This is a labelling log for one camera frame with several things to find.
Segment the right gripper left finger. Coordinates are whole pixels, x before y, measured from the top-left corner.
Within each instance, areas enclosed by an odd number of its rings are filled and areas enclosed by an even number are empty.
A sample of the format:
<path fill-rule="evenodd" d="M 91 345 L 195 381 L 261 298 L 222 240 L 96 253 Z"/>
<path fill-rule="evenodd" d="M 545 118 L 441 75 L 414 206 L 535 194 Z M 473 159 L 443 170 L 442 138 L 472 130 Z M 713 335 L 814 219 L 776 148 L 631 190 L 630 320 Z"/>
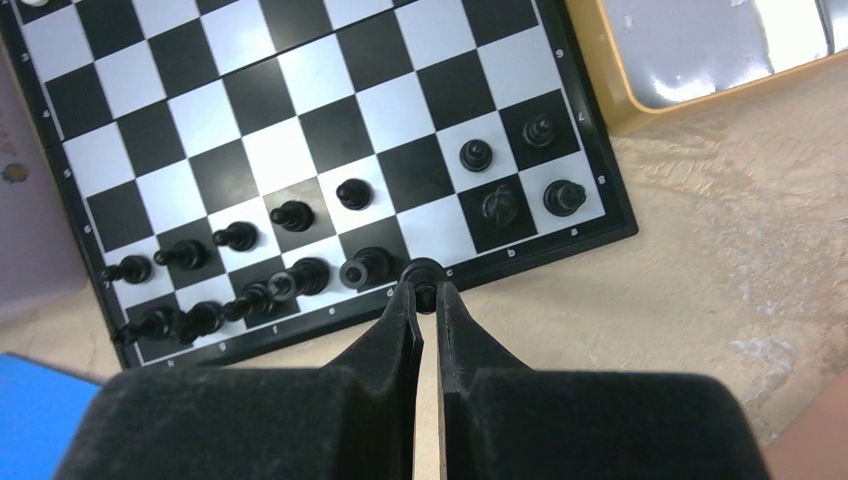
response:
<path fill-rule="evenodd" d="M 423 339 L 413 286 L 319 368 L 128 370 L 91 402 L 60 479 L 409 479 Z"/>

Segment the gold rectangular metal tin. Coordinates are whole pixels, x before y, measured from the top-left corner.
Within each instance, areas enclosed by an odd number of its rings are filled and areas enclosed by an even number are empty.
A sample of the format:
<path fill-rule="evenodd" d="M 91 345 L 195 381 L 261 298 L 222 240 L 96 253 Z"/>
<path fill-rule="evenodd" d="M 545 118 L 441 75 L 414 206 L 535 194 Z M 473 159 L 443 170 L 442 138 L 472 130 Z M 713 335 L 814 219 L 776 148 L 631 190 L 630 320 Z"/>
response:
<path fill-rule="evenodd" d="M 844 1 L 567 1 L 609 133 L 765 93 L 847 58 Z"/>

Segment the black pawn a-file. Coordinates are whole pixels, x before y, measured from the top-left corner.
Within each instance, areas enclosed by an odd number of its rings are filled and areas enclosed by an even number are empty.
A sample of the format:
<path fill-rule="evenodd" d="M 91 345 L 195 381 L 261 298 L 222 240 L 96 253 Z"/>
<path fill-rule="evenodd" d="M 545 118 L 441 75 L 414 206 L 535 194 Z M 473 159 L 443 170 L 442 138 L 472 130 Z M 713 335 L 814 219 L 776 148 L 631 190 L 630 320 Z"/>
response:
<path fill-rule="evenodd" d="M 554 141 L 555 134 L 555 125 L 547 113 L 529 118 L 522 127 L 525 144 L 536 149 L 549 146 Z"/>

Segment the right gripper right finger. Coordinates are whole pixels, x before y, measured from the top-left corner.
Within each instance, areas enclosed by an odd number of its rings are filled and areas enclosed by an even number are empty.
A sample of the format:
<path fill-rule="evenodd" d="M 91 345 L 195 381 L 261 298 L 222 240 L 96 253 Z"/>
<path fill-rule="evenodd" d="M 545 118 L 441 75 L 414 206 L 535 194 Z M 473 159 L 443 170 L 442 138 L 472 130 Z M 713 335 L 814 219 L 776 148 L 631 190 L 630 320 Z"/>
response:
<path fill-rule="evenodd" d="M 447 479 L 765 479 L 730 391 L 704 375 L 536 370 L 436 297 Z"/>

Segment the black chess pawn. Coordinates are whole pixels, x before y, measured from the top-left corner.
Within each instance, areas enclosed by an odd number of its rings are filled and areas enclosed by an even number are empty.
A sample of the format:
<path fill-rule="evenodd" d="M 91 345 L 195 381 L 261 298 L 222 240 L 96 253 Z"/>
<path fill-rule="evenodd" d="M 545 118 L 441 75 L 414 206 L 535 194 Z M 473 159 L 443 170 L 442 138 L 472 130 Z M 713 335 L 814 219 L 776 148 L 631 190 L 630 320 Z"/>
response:
<path fill-rule="evenodd" d="M 147 257 L 141 255 L 128 255 L 117 264 L 105 266 L 101 272 L 101 278 L 105 282 L 123 281 L 133 285 L 145 283 L 151 276 L 152 264 Z"/>
<path fill-rule="evenodd" d="M 153 261 L 160 266 L 174 267 L 180 270 L 197 270 L 208 260 L 205 246 L 195 239 L 184 239 L 174 243 L 170 248 L 156 251 Z"/>

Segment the black chess piece d-file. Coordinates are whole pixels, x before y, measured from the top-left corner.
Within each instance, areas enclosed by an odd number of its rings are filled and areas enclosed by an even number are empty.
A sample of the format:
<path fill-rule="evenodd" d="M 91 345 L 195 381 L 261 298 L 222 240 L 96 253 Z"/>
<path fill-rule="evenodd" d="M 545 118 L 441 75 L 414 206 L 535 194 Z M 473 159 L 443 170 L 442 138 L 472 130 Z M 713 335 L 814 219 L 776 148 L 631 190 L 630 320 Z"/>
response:
<path fill-rule="evenodd" d="M 390 280 L 393 264 L 393 258 L 387 250 L 366 247 L 340 267 L 339 277 L 351 289 L 382 285 Z"/>

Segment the black chess knight g-file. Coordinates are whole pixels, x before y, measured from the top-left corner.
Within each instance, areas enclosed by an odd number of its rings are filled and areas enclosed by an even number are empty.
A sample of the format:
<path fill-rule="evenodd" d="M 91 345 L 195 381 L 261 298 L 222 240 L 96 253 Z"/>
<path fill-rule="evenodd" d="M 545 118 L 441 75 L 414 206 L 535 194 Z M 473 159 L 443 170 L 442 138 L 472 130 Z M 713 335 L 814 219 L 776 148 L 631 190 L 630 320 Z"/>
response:
<path fill-rule="evenodd" d="M 203 301 L 186 312 L 180 311 L 171 323 L 171 336 L 181 345 L 192 344 L 199 337 L 218 331 L 223 325 L 222 305 Z"/>

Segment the black chess piece corner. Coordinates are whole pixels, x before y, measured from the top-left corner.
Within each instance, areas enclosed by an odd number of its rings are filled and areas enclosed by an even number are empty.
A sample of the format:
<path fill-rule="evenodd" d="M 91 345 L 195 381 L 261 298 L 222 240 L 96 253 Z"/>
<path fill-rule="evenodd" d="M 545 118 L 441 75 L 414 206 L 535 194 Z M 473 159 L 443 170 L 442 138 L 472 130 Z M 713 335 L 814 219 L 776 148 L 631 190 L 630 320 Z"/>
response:
<path fill-rule="evenodd" d="M 545 208 L 558 217 L 574 214 L 586 200 L 586 189 L 578 183 L 565 179 L 551 182 L 543 193 Z"/>

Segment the black chess bishop c-file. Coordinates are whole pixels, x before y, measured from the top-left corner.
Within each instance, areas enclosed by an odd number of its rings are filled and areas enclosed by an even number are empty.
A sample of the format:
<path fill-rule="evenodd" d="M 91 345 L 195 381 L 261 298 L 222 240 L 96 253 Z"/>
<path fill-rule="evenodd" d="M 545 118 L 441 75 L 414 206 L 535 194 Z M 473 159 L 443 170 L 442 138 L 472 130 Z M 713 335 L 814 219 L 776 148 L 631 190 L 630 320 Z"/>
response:
<path fill-rule="evenodd" d="M 400 283 L 411 283 L 415 291 L 416 311 L 432 314 L 437 309 L 437 290 L 448 280 L 444 267 L 428 257 L 410 260 L 400 274 Z"/>

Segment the orange plastic tiered organizer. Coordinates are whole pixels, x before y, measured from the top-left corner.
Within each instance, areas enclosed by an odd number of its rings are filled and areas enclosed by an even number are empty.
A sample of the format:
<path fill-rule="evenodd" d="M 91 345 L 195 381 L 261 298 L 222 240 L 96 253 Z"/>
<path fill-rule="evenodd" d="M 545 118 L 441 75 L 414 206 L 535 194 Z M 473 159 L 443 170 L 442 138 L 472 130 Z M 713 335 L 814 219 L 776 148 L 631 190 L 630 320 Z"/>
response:
<path fill-rule="evenodd" d="M 847 477 L 847 373 L 842 372 L 765 452 L 774 479 Z"/>

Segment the blue folder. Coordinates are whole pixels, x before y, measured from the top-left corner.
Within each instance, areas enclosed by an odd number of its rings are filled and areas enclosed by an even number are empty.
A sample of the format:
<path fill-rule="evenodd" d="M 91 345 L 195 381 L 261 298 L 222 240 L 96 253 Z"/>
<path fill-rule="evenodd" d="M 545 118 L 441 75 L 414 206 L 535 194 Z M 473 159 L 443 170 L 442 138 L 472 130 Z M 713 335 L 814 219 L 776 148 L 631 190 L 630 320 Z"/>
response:
<path fill-rule="evenodd" d="M 51 479 L 100 385 L 1 355 L 1 477 Z"/>

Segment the black chess rook corner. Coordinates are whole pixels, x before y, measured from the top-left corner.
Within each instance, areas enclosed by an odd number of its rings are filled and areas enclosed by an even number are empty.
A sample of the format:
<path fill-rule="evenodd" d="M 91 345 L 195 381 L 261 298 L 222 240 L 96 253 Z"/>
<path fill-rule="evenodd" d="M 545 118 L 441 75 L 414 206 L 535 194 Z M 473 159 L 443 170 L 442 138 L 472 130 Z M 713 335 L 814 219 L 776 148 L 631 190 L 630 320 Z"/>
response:
<path fill-rule="evenodd" d="M 162 341 L 170 337 L 175 310 L 170 307 L 155 307 L 144 311 L 134 322 L 118 329 L 111 341 L 130 345 L 140 340 Z"/>

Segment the black pawn b-file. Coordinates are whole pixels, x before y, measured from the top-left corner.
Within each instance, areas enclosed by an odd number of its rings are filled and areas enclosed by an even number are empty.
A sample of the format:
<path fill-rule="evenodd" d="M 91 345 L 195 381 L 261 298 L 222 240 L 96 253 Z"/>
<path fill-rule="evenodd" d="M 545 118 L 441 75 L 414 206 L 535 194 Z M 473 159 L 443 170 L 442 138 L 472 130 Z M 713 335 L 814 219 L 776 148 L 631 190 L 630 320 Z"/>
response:
<path fill-rule="evenodd" d="M 480 173 L 487 170 L 493 163 L 491 146 L 481 139 L 470 139 L 460 148 L 459 160 L 468 171 Z"/>

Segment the black and silver chessboard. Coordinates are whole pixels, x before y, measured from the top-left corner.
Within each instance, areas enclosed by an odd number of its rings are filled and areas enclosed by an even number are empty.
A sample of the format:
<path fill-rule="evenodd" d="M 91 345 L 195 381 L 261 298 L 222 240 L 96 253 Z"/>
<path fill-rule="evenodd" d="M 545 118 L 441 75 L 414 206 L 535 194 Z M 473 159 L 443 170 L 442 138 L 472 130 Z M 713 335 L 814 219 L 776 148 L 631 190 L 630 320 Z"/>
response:
<path fill-rule="evenodd" d="M 125 368 L 233 363 L 369 320 L 415 258 L 467 289 L 638 230 L 559 1 L 5 1 L 1 45 L 111 336 L 151 308 L 223 306 L 302 258 L 329 264 L 320 294 L 192 344 L 113 342 Z M 556 134 L 536 149 L 522 127 L 542 113 Z M 483 172 L 460 163 L 470 139 L 493 150 Z M 350 178 L 372 187 L 364 210 L 336 197 Z M 543 204 L 558 179 L 587 193 L 567 217 Z M 518 198 L 506 228 L 481 211 L 501 184 Z M 271 222 L 288 200 L 313 210 L 308 230 Z M 212 241 L 236 221 L 258 230 L 250 251 Z M 184 239 L 207 249 L 202 268 L 153 261 Z M 390 280 L 348 288 L 339 269 L 366 247 L 391 254 Z M 128 255 L 151 278 L 103 281 Z"/>

